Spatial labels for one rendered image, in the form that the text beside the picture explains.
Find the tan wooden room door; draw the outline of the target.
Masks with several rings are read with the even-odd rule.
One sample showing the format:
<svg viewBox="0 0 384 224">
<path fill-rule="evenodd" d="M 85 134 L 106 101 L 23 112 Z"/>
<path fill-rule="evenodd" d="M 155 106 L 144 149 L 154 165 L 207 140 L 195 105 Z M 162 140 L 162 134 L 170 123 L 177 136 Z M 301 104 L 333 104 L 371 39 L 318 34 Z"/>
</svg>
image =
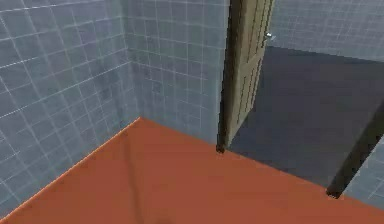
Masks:
<svg viewBox="0 0 384 224">
<path fill-rule="evenodd" d="M 229 48 L 229 87 L 225 91 L 225 135 L 228 147 L 253 108 L 267 45 L 274 0 L 233 0 Z"/>
</svg>

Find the dark brown door frame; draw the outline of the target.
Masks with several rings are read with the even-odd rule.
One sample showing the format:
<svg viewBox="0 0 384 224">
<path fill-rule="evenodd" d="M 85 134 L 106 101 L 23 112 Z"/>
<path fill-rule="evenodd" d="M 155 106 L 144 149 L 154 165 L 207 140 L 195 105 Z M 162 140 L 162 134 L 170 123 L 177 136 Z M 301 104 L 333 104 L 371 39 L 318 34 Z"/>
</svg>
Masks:
<svg viewBox="0 0 384 224">
<path fill-rule="evenodd" d="M 231 5 L 216 149 L 325 187 L 340 197 L 384 135 L 384 63 L 270 46 L 254 105 L 225 147 Z"/>
</svg>

